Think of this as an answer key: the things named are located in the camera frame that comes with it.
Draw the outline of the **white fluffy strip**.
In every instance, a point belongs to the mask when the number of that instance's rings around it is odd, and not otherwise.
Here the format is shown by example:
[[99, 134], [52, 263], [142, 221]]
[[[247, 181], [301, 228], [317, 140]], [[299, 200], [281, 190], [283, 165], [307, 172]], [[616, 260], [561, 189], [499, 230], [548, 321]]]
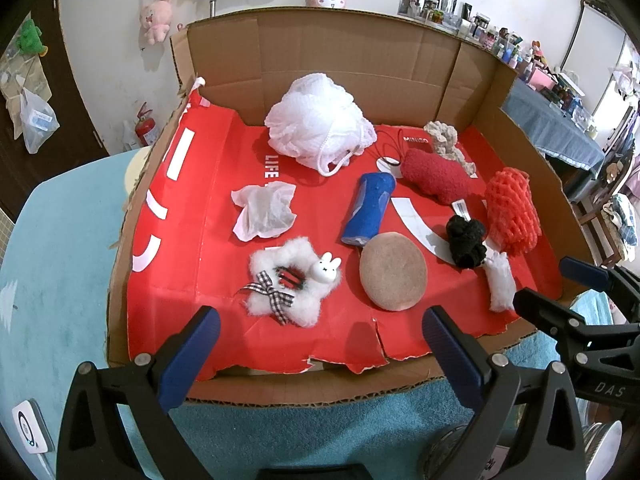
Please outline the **white fluffy strip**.
[[511, 271], [508, 255], [505, 252], [492, 252], [483, 263], [490, 292], [492, 312], [514, 310], [516, 283]]

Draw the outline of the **red mesh net sponge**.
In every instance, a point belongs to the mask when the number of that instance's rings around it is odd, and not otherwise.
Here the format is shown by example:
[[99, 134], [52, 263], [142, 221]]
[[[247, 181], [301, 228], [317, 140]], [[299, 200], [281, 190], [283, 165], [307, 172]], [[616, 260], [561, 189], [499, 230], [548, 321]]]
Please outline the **red mesh net sponge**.
[[541, 224], [529, 187], [529, 175], [512, 167], [497, 171], [485, 190], [488, 236], [500, 252], [517, 257], [533, 250]]

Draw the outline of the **black scrunchie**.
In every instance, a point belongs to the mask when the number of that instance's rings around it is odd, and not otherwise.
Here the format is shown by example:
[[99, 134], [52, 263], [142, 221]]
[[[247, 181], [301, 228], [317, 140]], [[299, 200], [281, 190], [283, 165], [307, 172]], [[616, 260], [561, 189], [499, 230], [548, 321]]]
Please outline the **black scrunchie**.
[[454, 214], [446, 224], [449, 249], [454, 264], [461, 269], [475, 269], [486, 259], [486, 230], [480, 220]]

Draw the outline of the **round beige powder puff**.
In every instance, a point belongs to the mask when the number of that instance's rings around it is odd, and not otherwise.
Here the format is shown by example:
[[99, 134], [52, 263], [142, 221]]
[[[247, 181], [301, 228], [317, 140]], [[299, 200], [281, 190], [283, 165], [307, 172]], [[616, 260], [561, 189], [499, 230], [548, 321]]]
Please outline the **round beige powder puff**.
[[387, 232], [372, 237], [362, 248], [359, 277], [377, 307], [400, 312], [416, 306], [425, 295], [427, 266], [410, 238]]

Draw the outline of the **red fuzzy soft object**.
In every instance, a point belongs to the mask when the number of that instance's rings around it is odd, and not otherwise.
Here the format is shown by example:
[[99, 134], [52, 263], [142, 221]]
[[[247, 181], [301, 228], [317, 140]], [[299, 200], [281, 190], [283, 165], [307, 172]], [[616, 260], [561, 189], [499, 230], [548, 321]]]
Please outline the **red fuzzy soft object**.
[[400, 164], [402, 177], [421, 194], [450, 205], [472, 192], [472, 179], [456, 162], [420, 148], [409, 148]]

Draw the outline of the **beige crochet scrunchie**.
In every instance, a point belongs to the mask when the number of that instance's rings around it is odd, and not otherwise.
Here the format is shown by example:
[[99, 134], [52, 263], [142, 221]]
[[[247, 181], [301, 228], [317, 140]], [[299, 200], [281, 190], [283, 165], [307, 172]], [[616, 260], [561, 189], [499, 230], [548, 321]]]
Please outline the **beige crochet scrunchie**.
[[454, 126], [444, 122], [428, 122], [424, 127], [434, 153], [446, 160], [451, 160], [459, 164], [465, 173], [471, 177], [476, 177], [476, 166], [474, 162], [466, 160], [460, 148], [458, 148], [458, 132]]

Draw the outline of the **blue sponge roll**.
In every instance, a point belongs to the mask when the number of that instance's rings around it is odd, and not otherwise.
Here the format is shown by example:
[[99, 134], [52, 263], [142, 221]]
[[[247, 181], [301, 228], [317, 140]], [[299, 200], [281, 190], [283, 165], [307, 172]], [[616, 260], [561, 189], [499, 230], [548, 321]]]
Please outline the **blue sponge roll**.
[[360, 177], [352, 214], [342, 233], [342, 243], [363, 247], [378, 235], [395, 188], [396, 179], [387, 172], [371, 172]]

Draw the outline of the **white fluffy bunny hair clip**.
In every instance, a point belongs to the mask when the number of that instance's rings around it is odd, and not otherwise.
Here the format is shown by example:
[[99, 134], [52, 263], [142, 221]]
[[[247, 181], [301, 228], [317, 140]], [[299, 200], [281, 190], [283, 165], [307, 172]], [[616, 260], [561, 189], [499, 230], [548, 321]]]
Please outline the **white fluffy bunny hair clip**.
[[319, 256], [307, 237], [250, 256], [250, 282], [242, 287], [249, 315], [271, 316], [280, 325], [314, 327], [322, 301], [341, 283], [342, 259], [330, 252]]

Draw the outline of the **white tissue cloth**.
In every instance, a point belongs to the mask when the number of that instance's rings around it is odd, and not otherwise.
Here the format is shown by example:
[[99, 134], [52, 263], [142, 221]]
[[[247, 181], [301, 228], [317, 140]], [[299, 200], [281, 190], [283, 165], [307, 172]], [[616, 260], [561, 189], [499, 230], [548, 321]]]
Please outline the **white tissue cloth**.
[[295, 191], [295, 184], [282, 181], [232, 191], [232, 202], [241, 208], [233, 234], [241, 242], [249, 242], [255, 237], [278, 237], [291, 229], [297, 218], [291, 208]]

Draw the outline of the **white mesh bath pouf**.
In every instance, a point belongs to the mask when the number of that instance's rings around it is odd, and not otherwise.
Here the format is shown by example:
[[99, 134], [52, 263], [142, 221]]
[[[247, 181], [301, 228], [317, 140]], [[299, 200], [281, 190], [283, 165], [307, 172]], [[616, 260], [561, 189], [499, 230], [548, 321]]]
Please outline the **white mesh bath pouf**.
[[378, 140], [354, 97], [324, 73], [292, 82], [265, 118], [270, 148], [328, 178]]

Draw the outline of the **white round device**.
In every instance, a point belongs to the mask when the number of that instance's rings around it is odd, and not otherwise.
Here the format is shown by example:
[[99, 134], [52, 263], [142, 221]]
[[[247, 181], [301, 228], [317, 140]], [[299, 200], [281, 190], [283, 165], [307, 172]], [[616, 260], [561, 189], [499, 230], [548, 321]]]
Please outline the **white round device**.
[[46, 454], [54, 444], [35, 400], [27, 399], [12, 408], [18, 435], [29, 454]]

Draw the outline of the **wooden chair with clothes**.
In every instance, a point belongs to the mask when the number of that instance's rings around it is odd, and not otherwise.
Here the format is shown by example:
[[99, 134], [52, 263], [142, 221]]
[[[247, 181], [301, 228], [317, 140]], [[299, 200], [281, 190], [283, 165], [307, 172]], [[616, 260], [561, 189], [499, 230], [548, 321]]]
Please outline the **wooden chair with clothes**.
[[599, 266], [630, 266], [639, 255], [639, 220], [623, 185], [631, 174], [632, 157], [603, 166], [574, 206], [592, 258]]

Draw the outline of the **glass jar metal lid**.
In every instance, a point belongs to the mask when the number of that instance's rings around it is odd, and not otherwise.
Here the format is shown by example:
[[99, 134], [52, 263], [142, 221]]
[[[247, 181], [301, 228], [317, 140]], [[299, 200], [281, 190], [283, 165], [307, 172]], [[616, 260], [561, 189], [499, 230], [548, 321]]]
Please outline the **glass jar metal lid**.
[[[436, 470], [452, 452], [465, 429], [465, 425], [445, 428], [424, 448], [419, 465], [423, 479], [435, 478]], [[492, 479], [498, 474], [506, 461], [514, 437], [514, 430], [506, 430], [502, 434], [480, 475], [481, 479]], [[585, 445], [586, 479], [603, 479], [614, 466], [620, 450], [623, 425], [619, 420], [594, 422], [582, 427], [582, 437]]]

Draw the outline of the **table with grey cloth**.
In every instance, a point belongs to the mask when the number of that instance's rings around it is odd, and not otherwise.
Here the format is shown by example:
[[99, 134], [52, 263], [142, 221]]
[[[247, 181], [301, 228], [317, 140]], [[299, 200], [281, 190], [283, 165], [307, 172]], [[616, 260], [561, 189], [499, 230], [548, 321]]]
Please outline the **table with grey cloth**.
[[501, 109], [541, 153], [594, 176], [599, 173], [604, 162], [602, 148], [565, 117], [559, 107], [521, 79], [514, 80]]

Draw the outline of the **white wardrobe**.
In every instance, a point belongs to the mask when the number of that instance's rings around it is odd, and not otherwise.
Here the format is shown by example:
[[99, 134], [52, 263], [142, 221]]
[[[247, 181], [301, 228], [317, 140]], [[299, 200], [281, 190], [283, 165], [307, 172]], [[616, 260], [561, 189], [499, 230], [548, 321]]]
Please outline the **white wardrobe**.
[[582, 5], [562, 72], [577, 77], [577, 87], [584, 94], [582, 104], [589, 113], [596, 110], [608, 88], [610, 68], [617, 64], [625, 39], [619, 24], [588, 4]]

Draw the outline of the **cardboard box red lining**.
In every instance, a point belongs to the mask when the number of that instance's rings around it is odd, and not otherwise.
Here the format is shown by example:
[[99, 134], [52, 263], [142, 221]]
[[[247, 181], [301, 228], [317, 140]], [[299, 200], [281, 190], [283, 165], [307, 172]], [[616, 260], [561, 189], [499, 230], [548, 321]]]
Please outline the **cardboard box red lining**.
[[[360, 250], [341, 240], [361, 176], [384, 158], [424, 148], [431, 120], [455, 126], [477, 166], [468, 198], [474, 218], [486, 216], [485, 188], [496, 172], [528, 175], [541, 234], [530, 252], [511, 259], [516, 284], [554, 299], [578, 294], [559, 261], [590, 260], [590, 248], [560, 179], [503, 111], [518, 76], [490, 53], [403, 18], [313, 8], [210, 18], [176, 32], [170, 45], [181, 102], [127, 205], [107, 303], [111, 365], [157, 352], [204, 306], [218, 311], [221, 332], [189, 392], [196, 402], [333, 404], [429, 382], [439, 369], [421, 320], [434, 304], [488, 349], [517, 344], [532, 326], [491, 312], [484, 272], [426, 252], [423, 297], [387, 312], [361, 286]], [[329, 178], [278, 154], [264, 125], [292, 82], [313, 73], [342, 86], [378, 129], [375, 144]], [[247, 311], [250, 258], [275, 252], [283, 238], [239, 240], [231, 194], [271, 182], [295, 188], [286, 237], [305, 237], [316, 254], [342, 263], [311, 328]]]

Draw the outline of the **red fire extinguisher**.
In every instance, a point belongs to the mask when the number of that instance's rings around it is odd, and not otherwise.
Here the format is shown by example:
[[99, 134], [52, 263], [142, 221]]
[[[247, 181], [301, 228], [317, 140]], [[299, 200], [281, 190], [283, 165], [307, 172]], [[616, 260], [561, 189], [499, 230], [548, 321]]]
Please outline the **red fire extinguisher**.
[[160, 134], [158, 125], [152, 117], [153, 110], [148, 104], [143, 103], [137, 112], [137, 122], [134, 126], [134, 133], [138, 137], [142, 146], [153, 145]]

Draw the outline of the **clear plastic bag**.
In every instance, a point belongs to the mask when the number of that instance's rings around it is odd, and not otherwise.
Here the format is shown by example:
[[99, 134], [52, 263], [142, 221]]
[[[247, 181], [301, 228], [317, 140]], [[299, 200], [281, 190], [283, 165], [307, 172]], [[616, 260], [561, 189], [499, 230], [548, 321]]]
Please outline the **clear plastic bag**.
[[60, 124], [53, 108], [40, 96], [24, 88], [20, 99], [20, 118], [25, 148], [29, 154], [35, 155], [43, 143], [49, 140], [52, 134], [60, 128]]

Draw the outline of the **green plush toy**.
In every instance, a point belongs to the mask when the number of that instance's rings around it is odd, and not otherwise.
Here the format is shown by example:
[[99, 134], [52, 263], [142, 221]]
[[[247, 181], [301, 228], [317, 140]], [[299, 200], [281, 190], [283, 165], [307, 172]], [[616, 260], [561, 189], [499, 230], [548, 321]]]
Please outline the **green plush toy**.
[[48, 53], [48, 47], [41, 41], [42, 31], [32, 18], [22, 24], [18, 32], [16, 45], [21, 54], [38, 55], [43, 58]]

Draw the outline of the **pink bunny plush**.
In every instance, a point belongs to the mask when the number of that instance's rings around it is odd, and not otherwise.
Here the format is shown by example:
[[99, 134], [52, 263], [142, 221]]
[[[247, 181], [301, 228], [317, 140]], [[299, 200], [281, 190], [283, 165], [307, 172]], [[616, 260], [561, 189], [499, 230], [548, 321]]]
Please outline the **pink bunny plush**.
[[169, 35], [172, 21], [172, 0], [154, 0], [140, 12], [140, 24], [145, 41], [161, 44]]

